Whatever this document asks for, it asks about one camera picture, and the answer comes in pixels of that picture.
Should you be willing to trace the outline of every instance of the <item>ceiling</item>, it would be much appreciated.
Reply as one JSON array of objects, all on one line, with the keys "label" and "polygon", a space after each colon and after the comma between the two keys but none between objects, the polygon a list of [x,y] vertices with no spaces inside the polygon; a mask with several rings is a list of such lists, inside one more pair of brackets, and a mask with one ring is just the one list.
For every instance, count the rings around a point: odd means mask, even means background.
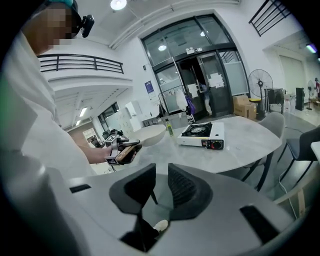
[{"label": "ceiling", "polygon": [[127,0],[124,9],[115,11],[110,7],[111,0],[77,0],[80,16],[91,14],[95,24],[88,39],[111,45],[131,25],[145,23],[143,18],[159,11],[162,8],[169,8],[174,12],[183,5],[200,5],[208,3],[231,3],[238,4],[240,0]]},{"label": "ceiling", "polygon": [[[97,111],[102,112],[105,110],[104,106],[113,103],[107,102],[108,99],[114,101],[116,96],[124,90],[123,86],[91,85],[56,91],[55,103],[62,129],[71,128],[78,120],[81,120],[81,123],[89,121],[90,117],[96,116]],[[79,117],[81,110],[85,107],[87,110],[82,117]]]}]

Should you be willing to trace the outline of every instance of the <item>round table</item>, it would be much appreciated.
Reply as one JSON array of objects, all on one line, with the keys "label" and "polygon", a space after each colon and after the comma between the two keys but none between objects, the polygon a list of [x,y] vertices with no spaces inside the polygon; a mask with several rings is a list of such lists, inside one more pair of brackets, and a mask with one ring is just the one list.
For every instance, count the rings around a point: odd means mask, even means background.
[{"label": "round table", "polygon": [[257,122],[241,116],[219,119],[224,123],[224,149],[211,150],[204,147],[179,145],[176,138],[185,129],[174,129],[174,136],[168,131],[163,139],[152,146],[142,147],[134,161],[122,167],[156,164],[156,172],[168,173],[168,163],[199,168],[211,173],[237,169],[262,159],[275,151],[282,141]]}]

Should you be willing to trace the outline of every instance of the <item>cardboard box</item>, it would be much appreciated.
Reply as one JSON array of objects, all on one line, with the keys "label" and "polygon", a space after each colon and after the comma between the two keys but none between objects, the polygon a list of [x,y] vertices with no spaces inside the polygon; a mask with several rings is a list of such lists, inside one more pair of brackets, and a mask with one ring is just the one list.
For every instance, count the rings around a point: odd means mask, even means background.
[{"label": "cardboard box", "polygon": [[256,119],[257,105],[251,103],[246,95],[233,97],[233,113],[248,119]]}]

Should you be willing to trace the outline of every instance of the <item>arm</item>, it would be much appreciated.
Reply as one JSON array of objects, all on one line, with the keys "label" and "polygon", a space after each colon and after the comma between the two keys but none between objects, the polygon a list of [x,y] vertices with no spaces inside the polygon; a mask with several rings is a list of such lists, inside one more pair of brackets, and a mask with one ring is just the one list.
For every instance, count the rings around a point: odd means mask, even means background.
[{"label": "arm", "polygon": [[78,147],[83,151],[90,164],[105,163],[105,157],[111,153],[111,146],[107,148]]}]

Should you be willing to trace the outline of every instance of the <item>balcony railing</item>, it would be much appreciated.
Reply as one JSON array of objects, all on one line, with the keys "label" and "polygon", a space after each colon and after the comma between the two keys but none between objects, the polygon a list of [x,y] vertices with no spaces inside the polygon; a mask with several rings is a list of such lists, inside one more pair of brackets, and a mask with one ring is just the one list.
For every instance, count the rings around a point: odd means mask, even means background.
[{"label": "balcony railing", "polygon": [[38,56],[41,72],[60,70],[99,70],[124,73],[122,63],[111,59],[81,54],[42,54]]},{"label": "balcony railing", "polygon": [[291,12],[278,0],[266,0],[250,19],[258,35],[261,37],[273,26],[285,19]]}]

